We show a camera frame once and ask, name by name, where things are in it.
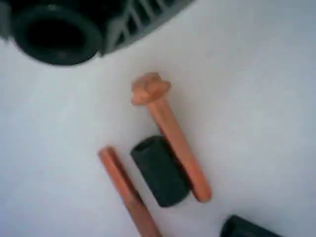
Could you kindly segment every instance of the gray plastic housing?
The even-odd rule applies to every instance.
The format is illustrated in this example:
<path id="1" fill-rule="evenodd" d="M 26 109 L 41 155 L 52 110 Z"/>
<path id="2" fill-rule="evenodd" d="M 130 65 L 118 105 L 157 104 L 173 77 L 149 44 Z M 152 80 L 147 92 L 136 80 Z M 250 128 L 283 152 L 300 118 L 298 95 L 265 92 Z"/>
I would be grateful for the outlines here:
<path id="1" fill-rule="evenodd" d="M 104 26 L 101 56 L 146 36 L 194 0 L 128 0 L 122 14 Z M 0 37 L 10 38 L 10 5 L 0 0 Z"/>

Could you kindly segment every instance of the white surface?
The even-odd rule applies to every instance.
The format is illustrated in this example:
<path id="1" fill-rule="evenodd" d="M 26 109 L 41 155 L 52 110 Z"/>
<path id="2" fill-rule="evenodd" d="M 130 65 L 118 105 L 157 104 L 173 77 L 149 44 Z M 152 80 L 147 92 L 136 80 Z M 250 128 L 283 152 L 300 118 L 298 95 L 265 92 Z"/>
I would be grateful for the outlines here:
<path id="1" fill-rule="evenodd" d="M 138 236 L 96 155 L 115 145 L 165 237 L 218 237 L 230 214 L 285 237 L 316 225 L 315 1 L 198 0 L 102 59 L 0 54 L 0 236 Z M 159 71 L 214 197 L 161 209 L 128 155 L 157 129 L 130 84 Z"/>

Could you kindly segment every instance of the orange plastic bolt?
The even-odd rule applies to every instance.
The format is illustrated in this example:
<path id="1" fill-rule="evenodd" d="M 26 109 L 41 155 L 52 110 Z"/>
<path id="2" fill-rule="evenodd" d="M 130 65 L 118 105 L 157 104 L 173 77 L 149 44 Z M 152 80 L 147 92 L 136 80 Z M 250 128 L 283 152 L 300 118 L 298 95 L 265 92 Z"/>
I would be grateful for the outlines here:
<path id="1" fill-rule="evenodd" d="M 112 147 L 99 152 L 100 160 L 110 175 L 117 191 L 142 237 L 162 237 L 155 222 L 143 204 Z"/>
<path id="2" fill-rule="evenodd" d="M 148 73 L 133 84 L 132 103 L 147 106 L 186 171 L 196 199 L 199 202 L 208 202 L 211 199 L 211 188 L 168 102 L 163 97 L 170 88 L 170 82 L 162 80 L 158 73 Z"/>

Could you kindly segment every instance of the black plastic part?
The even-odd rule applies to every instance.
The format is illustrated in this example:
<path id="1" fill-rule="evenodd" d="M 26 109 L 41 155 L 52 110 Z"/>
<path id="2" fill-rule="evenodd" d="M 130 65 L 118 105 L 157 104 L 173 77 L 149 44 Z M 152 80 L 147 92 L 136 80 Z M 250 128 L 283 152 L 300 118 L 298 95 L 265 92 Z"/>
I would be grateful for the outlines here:
<path id="1" fill-rule="evenodd" d="M 16 43 L 28 55 L 54 65 L 75 65 L 92 58 L 102 36 L 94 22 L 62 6 L 26 8 L 12 21 Z"/>
<path id="2" fill-rule="evenodd" d="M 11 33 L 25 53 L 53 65 L 75 65 L 105 53 L 107 25 L 127 0 L 8 2 Z"/>
<path id="3" fill-rule="evenodd" d="M 230 217 L 222 228 L 221 237 L 281 237 L 238 216 Z"/>
<path id="4" fill-rule="evenodd" d="M 0 1 L 0 37 L 5 40 L 10 36 L 11 7 L 5 1 Z"/>
<path id="5" fill-rule="evenodd" d="M 173 206 L 188 195 L 189 182 L 164 137 L 145 139 L 131 155 L 161 207 Z"/>

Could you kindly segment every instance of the bolt head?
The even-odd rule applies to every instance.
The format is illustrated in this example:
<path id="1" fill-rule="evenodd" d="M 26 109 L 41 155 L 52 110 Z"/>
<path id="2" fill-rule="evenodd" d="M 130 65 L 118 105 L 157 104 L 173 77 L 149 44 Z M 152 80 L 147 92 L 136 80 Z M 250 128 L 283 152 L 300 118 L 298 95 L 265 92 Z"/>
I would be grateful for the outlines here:
<path id="1" fill-rule="evenodd" d="M 162 80 L 158 73 L 147 73 L 138 78 L 132 86 L 132 103 L 145 105 L 163 97 L 171 88 L 171 83 Z"/>

